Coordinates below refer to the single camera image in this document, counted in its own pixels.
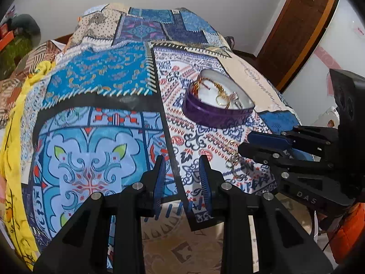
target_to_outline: brown door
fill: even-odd
[[[306,45],[310,43],[311,37],[315,35],[315,30],[320,29],[317,36],[321,32],[333,2],[334,0],[286,1],[257,57],[258,70],[278,89],[282,89],[285,82],[290,80],[295,71],[289,76],[287,73],[293,69],[293,65],[298,61]]]

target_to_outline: patchwork bedspread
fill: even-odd
[[[246,124],[214,129],[184,116],[185,90],[205,68],[231,77],[254,101]],[[142,220],[146,271],[213,273],[220,267],[223,224],[205,209],[199,156],[207,155],[212,168],[244,192],[270,191],[276,184],[268,166],[243,159],[236,172],[244,176],[232,175],[226,144],[245,141],[252,130],[280,133],[297,124],[275,88],[195,13],[94,7],[56,56],[55,68],[26,97],[19,182],[7,184],[8,234],[32,268],[91,193],[120,192],[163,155],[165,204],[155,218]],[[112,267],[113,224],[109,243]]]

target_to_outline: knotted yellow fabric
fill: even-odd
[[[37,65],[36,73],[28,75],[10,111],[0,151],[0,174],[6,179],[4,222],[16,251],[31,270],[39,251],[28,225],[21,193],[21,117],[28,92],[54,66],[54,62],[43,61]]]

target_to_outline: silver screw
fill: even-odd
[[[143,188],[143,183],[142,182],[135,182],[135,183],[132,184],[132,187],[135,190],[140,190],[141,188]]]
[[[288,179],[289,178],[289,173],[288,172],[283,172],[282,173],[282,178]]]
[[[268,201],[271,201],[273,198],[274,198],[274,195],[270,192],[266,192],[263,194],[263,197],[268,200]]]
[[[223,182],[220,187],[226,191],[230,190],[232,188],[232,185],[229,182]]]
[[[98,191],[91,194],[91,198],[93,200],[99,200],[101,197],[102,197],[102,193],[98,192]]]

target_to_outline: brown fabric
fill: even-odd
[[[0,81],[0,128],[6,126],[9,112],[14,108],[27,76],[35,73],[35,68],[40,62],[53,61],[60,51],[52,41],[47,41],[24,56],[9,78]]]

